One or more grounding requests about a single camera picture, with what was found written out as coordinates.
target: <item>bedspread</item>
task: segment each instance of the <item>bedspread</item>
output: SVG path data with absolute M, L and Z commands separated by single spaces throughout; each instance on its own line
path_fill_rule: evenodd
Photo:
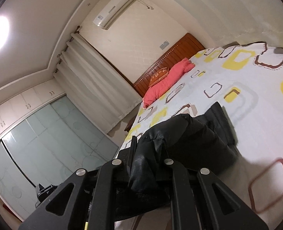
M 190 60 L 195 68 L 147 109 L 140 107 L 121 149 L 161 121 L 201 115 L 218 101 L 241 154 L 220 178 L 274 229 L 283 219 L 283 49 L 219 47 Z

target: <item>bed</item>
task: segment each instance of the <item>bed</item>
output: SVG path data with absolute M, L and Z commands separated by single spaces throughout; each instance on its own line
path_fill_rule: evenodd
M 283 219 L 283 49 L 264 42 L 231 45 L 201 50 L 190 60 L 196 65 L 190 72 L 147 109 L 140 107 L 121 149 L 159 122 L 179 113 L 201 115 L 218 101 L 240 152 L 220 178 L 275 229 Z M 169 211 L 160 210 L 169 224 Z M 143 217 L 130 220 L 136 226 Z M 165 223 L 161 229 L 168 229 Z
M 133 84 L 134 89 L 144 97 L 149 88 L 151 76 L 163 67 L 171 68 L 184 58 L 191 58 L 205 48 L 190 33 L 184 35 L 176 44 L 169 48 L 154 64 L 149 67 Z

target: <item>black bracket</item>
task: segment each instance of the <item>black bracket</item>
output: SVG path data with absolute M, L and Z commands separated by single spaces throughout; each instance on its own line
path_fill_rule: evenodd
M 128 186 L 136 142 L 133 138 L 131 148 L 121 150 L 119 159 L 99 170 L 79 169 L 56 189 L 41 188 L 44 196 L 38 199 L 43 201 L 19 230 L 114 229 L 116 189 Z M 173 230 L 268 230 L 207 168 L 188 170 L 180 162 L 165 159 L 156 180 L 169 192 Z

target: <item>metal bolt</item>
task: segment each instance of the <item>metal bolt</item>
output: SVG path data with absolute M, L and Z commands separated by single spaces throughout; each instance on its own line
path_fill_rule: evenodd
M 209 169 L 202 168 L 202 169 L 200 169 L 200 173 L 203 174 L 203 175 L 208 175 L 209 174 Z
M 86 170 L 84 170 L 84 169 L 78 169 L 78 170 L 76 171 L 76 174 L 77 174 L 78 176 L 85 175 L 85 174 L 86 174 Z
M 167 159 L 164 160 L 164 163 L 167 164 L 167 165 L 171 165 L 171 164 L 173 164 L 173 160 L 170 159 L 170 158 L 167 158 Z
M 120 160 L 120 159 L 114 159 L 113 161 L 112 161 L 112 164 L 113 165 L 120 165 L 122 163 L 122 161 Z

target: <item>white wall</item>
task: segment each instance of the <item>white wall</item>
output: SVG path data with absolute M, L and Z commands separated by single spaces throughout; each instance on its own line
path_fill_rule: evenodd
M 142 1 L 154 10 L 135 1 L 108 30 L 103 30 L 93 20 L 109 1 L 100 0 L 95 5 L 83 21 L 80 34 L 135 82 L 187 30 L 149 0 Z M 164 41 L 170 45 L 161 50 Z
M 187 12 L 175 0 L 150 0 L 159 6 L 165 13 L 176 20 L 182 27 L 191 33 L 205 48 L 217 47 L 207 31 L 199 24 L 196 18 Z
M 233 41 L 240 44 L 267 41 L 271 46 L 283 47 L 283 3 L 280 0 L 151 1 L 205 47 Z

